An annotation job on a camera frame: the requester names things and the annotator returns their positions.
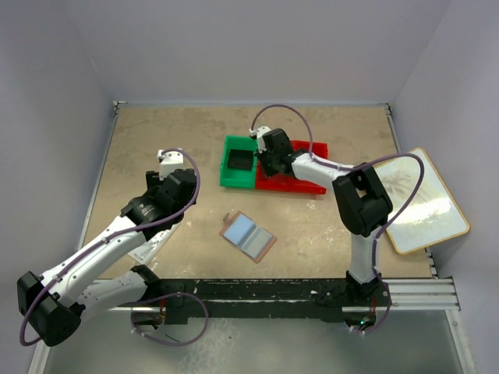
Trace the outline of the pink leather card holder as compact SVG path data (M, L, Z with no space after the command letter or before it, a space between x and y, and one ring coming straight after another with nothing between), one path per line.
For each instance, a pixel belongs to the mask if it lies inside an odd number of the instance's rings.
M259 263L277 237L241 211L227 213L219 235L255 263Z

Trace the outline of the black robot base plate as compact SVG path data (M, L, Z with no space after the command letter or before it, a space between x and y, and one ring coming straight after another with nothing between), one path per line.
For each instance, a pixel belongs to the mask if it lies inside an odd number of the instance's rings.
M190 318L318 319L325 323L373 326L376 313L391 305L388 286L374 279L357 284L344 278L296 279L166 279L145 265L131 271L146 285L135 305L159 306L166 296L165 323Z

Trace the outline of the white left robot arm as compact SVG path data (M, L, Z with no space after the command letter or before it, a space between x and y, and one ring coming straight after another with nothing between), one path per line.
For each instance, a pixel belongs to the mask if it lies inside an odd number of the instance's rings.
M28 271L16 282L23 321L19 342L39 341L54 347L82 323L83 313L98 300L86 289L111 265L179 223L196 202L200 173L176 169L167 177L147 172L147 191L129 201L120 214L92 241L41 275Z

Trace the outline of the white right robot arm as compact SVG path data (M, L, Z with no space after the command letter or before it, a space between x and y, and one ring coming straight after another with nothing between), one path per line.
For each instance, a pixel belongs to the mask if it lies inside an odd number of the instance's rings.
M352 303L366 304L380 286L377 242L393 209L373 167L335 163L310 148L296 150L283 129L262 126L249 134L257 143L257 158L266 176L286 175L334 193L340 219L351 234L346 293Z

